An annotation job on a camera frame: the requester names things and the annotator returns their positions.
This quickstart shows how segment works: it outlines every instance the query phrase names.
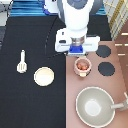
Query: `mug handle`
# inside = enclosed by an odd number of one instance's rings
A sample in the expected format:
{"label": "mug handle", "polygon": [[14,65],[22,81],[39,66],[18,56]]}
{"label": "mug handle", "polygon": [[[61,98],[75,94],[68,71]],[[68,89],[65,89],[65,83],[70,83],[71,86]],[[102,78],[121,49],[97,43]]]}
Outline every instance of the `mug handle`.
{"label": "mug handle", "polygon": [[86,73],[80,73],[81,77],[85,77],[87,74]]}

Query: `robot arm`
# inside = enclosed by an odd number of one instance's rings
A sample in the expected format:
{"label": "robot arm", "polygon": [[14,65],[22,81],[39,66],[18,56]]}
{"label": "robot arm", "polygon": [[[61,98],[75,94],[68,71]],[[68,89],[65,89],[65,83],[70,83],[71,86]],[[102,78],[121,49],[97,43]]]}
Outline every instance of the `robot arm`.
{"label": "robot arm", "polygon": [[55,50],[68,51],[68,55],[85,55],[96,51],[100,37],[87,37],[89,15],[95,14],[103,0],[45,0],[49,13],[58,13],[66,28],[56,34]]}

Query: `ceramic bowl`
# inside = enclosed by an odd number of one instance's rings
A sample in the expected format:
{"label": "ceramic bowl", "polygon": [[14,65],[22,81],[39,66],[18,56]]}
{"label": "ceramic bowl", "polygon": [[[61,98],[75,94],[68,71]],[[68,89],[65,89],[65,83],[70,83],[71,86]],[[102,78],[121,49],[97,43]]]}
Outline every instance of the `ceramic bowl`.
{"label": "ceramic bowl", "polygon": [[80,119],[94,128],[105,127],[115,116],[112,97],[103,89],[88,87],[83,89],[76,99],[76,111]]}

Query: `white plate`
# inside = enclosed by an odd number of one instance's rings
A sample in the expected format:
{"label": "white plate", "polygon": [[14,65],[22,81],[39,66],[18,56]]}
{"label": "white plate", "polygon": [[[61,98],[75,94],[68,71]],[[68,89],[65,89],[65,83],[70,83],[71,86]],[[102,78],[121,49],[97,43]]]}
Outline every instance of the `white plate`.
{"label": "white plate", "polygon": [[103,89],[88,87],[83,89],[76,99],[76,111],[80,119],[94,128],[105,127],[115,116],[112,97]]}
{"label": "white plate", "polygon": [[54,72],[48,67],[39,68],[34,74],[34,80],[40,86],[48,86],[54,80]]}

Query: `cup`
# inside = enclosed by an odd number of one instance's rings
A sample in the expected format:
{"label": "cup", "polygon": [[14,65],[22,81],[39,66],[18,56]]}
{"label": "cup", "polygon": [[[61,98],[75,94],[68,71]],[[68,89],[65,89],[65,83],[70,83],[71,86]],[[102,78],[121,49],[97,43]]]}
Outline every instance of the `cup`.
{"label": "cup", "polygon": [[[78,64],[87,66],[88,68],[86,70],[79,69]],[[74,71],[77,75],[79,75],[81,77],[87,76],[90,73],[91,68],[92,68],[92,64],[91,64],[90,60],[87,59],[86,57],[79,57],[74,63]]]}

